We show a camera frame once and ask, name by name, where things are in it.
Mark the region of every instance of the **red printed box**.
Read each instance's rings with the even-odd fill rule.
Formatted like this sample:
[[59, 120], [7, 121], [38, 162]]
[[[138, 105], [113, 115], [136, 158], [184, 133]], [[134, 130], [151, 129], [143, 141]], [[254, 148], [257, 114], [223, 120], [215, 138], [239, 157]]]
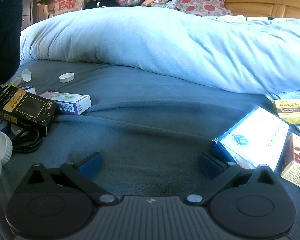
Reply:
[[75, 12], [83, 10], [87, 0], [55, 0], [54, 2], [54, 14], [64, 14], [67, 12]]
[[300, 137], [294, 133], [285, 146], [281, 177], [300, 187]]

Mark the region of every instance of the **black circular pad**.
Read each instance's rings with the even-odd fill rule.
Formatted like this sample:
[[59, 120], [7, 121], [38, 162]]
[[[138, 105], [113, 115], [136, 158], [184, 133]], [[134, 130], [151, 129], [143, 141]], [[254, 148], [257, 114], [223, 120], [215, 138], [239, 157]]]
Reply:
[[238, 210], [250, 217], [264, 217], [269, 215], [274, 205], [271, 200], [261, 196], [245, 196], [237, 201]]
[[87, 195], [62, 187], [62, 192], [15, 193], [8, 203], [6, 220], [20, 236], [57, 239], [79, 231], [92, 212]]
[[225, 230], [248, 238], [273, 238], [285, 234], [295, 220], [295, 207], [271, 185], [240, 186], [217, 194], [210, 203], [212, 218]]

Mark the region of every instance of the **blue gripper pad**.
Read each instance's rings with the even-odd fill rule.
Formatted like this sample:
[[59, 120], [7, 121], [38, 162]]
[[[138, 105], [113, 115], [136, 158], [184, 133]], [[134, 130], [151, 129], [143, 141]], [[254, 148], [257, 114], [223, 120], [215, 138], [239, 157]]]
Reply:
[[102, 156], [99, 152], [95, 152], [77, 163], [77, 171], [88, 180], [92, 180], [94, 176], [102, 168]]

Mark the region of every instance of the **black robotic base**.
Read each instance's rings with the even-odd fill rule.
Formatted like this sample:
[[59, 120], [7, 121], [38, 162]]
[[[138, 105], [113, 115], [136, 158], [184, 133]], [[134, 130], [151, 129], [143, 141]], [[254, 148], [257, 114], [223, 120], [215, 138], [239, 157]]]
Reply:
[[12, 195], [6, 220], [16, 240], [289, 239], [295, 206], [267, 165], [245, 170], [203, 159], [217, 176], [193, 194], [120, 201], [89, 180], [102, 167], [99, 153], [59, 169], [36, 163]]

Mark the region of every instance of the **black box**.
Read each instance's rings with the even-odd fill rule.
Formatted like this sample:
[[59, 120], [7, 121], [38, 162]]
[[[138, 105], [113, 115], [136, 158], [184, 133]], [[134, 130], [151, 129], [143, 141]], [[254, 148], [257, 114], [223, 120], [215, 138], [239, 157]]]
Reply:
[[17, 126], [29, 126], [47, 136], [58, 104], [52, 100], [9, 86], [0, 95], [0, 119]]

